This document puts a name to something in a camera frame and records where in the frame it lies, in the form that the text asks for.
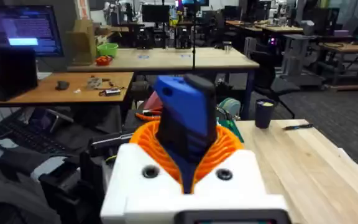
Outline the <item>right gripper white and orange left finger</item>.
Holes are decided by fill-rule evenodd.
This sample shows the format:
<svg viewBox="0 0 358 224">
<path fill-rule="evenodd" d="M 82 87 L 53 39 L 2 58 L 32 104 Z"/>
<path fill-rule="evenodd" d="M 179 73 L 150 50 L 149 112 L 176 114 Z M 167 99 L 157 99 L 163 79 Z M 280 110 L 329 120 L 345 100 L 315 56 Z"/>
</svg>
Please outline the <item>right gripper white and orange left finger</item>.
<svg viewBox="0 0 358 224">
<path fill-rule="evenodd" d="M 181 173 L 157 140 L 159 122 L 139 127 L 119 147 L 101 207 L 103 223 L 173 223 Z"/>
</svg>

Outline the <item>right gripper white and orange right finger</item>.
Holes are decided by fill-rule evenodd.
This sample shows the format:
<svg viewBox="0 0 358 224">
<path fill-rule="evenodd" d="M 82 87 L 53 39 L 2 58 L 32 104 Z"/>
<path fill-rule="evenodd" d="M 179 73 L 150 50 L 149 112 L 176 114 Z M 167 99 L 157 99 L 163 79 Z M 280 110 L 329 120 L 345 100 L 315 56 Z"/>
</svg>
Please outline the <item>right gripper white and orange right finger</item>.
<svg viewBox="0 0 358 224">
<path fill-rule="evenodd" d="M 254 152 L 228 128 L 217 125 L 217 139 L 195 170 L 194 194 L 264 194 Z"/>
</svg>

